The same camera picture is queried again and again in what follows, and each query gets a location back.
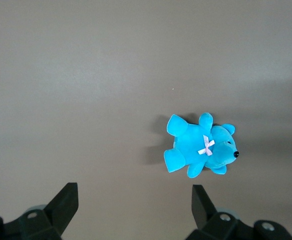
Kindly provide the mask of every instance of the gray table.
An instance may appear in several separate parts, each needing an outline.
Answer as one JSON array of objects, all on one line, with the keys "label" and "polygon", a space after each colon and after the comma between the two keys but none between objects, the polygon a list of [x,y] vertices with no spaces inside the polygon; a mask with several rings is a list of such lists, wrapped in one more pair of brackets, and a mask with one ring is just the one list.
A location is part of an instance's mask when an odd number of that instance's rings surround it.
[{"label": "gray table", "polygon": [[[226,175],[168,173],[172,114],[236,126]],[[292,1],[0,1],[0,216],[79,184],[65,240],[181,240],[191,187],[292,234]]]}]

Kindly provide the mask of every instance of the stuffed animal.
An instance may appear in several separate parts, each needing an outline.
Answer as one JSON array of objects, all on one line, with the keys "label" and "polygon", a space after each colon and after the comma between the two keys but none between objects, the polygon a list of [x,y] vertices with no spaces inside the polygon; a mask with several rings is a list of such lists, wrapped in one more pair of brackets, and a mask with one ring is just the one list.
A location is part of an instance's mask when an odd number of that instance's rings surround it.
[{"label": "stuffed animal", "polygon": [[204,167],[216,174],[225,174],[226,165],[239,156],[232,135],[231,124],[214,125],[212,115],[204,113],[199,124],[189,124],[177,115],[171,116],[167,132],[175,137],[173,149],[166,150],[164,158],[168,172],[189,165],[187,175],[197,177]]}]

